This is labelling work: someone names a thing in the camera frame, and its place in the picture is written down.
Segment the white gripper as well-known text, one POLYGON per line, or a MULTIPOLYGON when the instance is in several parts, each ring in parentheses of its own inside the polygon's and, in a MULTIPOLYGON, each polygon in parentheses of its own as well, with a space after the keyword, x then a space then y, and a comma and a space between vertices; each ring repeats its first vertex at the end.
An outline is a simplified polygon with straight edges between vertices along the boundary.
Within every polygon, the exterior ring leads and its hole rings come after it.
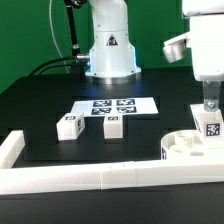
POLYGON ((164 42, 163 52, 169 63, 185 57, 191 49, 194 77, 203 82, 204 110, 219 109, 220 83, 224 81, 224 14, 190 18, 190 30, 164 42))

